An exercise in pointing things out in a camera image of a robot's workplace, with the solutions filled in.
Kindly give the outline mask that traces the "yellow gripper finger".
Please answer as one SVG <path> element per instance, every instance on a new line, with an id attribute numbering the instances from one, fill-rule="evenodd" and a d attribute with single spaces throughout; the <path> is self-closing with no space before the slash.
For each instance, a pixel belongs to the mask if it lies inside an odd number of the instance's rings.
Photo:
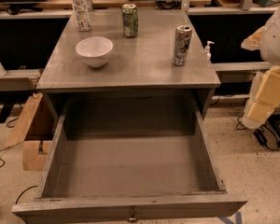
<path id="1" fill-rule="evenodd" d="M 273 112 L 274 108 L 271 105 L 254 102 L 248 108 L 246 116 L 253 121 L 264 122 Z"/>
<path id="2" fill-rule="evenodd" d="M 254 101 L 257 104 L 280 105 L 280 65 L 272 66 L 265 73 L 257 73 L 254 82 L 256 83 Z"/>

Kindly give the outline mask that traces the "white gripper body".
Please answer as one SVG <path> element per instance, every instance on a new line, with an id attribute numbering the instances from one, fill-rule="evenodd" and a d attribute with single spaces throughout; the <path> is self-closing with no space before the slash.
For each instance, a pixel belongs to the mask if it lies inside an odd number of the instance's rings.
<path id="1" fill-rule="evenodd" d="M 257 129 L 265 123 L 267 118 L 274 112 L 274 107 L 256 99 L 263 73 L 257 72 L 252 80 L 249 98 L 245 103 L 242 123 L 248 129 Z"/>

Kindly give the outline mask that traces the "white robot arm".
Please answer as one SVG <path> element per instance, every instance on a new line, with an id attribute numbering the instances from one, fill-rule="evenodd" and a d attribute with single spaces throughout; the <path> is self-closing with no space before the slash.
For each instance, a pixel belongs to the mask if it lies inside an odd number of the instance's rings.
<path id="1" fill-rule="evenodd" d="M 242 123 L 248 129 L 257 129 L 280 105 L 280 7 L 241 47 L 258 49 L 261 58 L 271 65 L 265 73 L 255 74 L 245 104 Z"/>

